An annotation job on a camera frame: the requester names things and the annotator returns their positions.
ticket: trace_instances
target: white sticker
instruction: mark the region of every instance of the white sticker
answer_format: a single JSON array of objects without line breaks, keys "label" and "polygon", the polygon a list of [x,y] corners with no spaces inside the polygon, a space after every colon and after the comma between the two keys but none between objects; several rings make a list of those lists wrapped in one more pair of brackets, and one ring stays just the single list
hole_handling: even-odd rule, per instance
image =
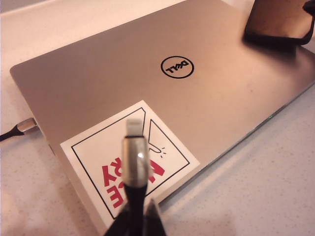
[{"label": "white sticker", "polygon": [[148,181],[146,202],[151,197],[162,201],[176,190],[176,183],[187,180],[188,174],[199,165],[144,101],[63,142],[63,151],[106,227],[111,225],[126,199],[121,153],[126,121],[130,118],[143,121],[143,135],[148,139],[154,173]]}]

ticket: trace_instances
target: phone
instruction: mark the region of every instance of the phone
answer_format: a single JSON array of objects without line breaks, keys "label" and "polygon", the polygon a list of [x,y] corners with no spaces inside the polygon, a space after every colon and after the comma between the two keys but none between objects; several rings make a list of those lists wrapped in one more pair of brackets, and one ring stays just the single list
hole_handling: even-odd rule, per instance
[{"label": "phone", "polygon": [[244,37],[258,43],[307,44],[314,17],[304,11],[306,0],[255,0]]}]

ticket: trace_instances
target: plugged-in cable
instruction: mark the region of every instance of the plugged-in cable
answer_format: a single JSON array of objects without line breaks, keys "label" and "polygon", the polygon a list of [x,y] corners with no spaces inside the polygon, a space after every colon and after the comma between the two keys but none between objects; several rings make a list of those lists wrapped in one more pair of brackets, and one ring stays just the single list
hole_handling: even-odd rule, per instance
[{"label": "plugged-in cable", "polygon": [[37,123],[34,120],[34,118],[26,119],[26,120],[18,123],[16,126],[14,126],[9,132],[6,132],[5,134],[1,134],[0,135],[0,142],[5,140],[5,139],[14,137],[14,136],[24,135],[25,132],[27,132],[27,131],[35,128],[35,127],[37,127]]}]

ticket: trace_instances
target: laptop lid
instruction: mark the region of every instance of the laptop lid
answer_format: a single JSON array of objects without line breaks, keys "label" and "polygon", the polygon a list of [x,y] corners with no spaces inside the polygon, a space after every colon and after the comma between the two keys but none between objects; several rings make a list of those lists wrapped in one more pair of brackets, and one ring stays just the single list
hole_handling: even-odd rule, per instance
[{"label": "laptop lid", "polygon": [[144,100],[200,162],[195,174],[314,82],[312,53],[248,45],[246,20],[188,0],[11,69],[96,225],[63,141]]}]

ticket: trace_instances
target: speckled surface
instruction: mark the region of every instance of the speckled surface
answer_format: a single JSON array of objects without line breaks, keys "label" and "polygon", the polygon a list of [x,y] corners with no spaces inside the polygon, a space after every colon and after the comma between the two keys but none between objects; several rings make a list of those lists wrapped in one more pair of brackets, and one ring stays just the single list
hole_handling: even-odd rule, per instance
[{"label": "speckled surface", "polygon": [[[180,1],[100,2],[50,0],[1,16],[2,133],[32,116],[11,66]],[[315,235],[314,101],[312,87],[164,202],[168,235]],[[0,147],[1,235],[97,235],[40,132]]]}]

